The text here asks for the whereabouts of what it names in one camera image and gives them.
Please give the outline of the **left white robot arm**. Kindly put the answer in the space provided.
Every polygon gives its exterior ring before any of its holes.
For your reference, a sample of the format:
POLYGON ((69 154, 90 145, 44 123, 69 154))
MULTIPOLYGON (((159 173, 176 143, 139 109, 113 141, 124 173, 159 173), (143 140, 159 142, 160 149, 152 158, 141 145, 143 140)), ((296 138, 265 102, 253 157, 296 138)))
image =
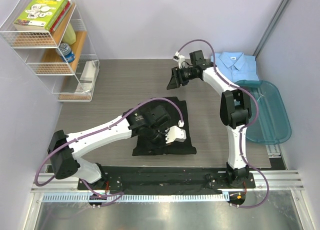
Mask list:
POLYGON ((48 155, 58 180, 77 177, 93 189, 102 189, 108 180, 98 163, 91 163, 83 156, 109 143, 142 136, 152 143, 160 143, 168 129, 171 117, 165 108, 158 105, 147 109, 130 109, 105 124, 94 128, 65 134, 56 131, 51 139, 48 155))

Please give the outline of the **black long sleeve shirt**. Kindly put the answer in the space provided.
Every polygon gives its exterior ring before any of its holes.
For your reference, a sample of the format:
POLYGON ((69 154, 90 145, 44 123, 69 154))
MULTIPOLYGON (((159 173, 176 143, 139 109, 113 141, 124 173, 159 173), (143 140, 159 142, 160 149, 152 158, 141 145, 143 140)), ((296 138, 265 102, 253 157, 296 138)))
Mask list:
POLYGON ((149 102, 128 118, 132 135, 137 136, 133 156, 197 153, 190 136, 187 102, 166 99, 149 102))

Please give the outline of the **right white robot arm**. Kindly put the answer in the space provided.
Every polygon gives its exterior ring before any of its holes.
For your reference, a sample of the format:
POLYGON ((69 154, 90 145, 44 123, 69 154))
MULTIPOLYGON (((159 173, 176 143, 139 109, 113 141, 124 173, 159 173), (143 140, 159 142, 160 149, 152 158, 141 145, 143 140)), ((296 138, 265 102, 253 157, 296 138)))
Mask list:
POLYGON ((201 50, 189 54, 191 64, 184 66, 185 57, 179 52, 173 56, 178 66, 171 69, 167 90, 185 86, 193 79, 201 79, 220 95, 219 116, 226 126, 229 154, 226 163, 225 181, 233 188, 249 177, 246 157, 246 125, 252 116, 251 98, 232 84, 219 71, 216 64, 204 58, 201 50))

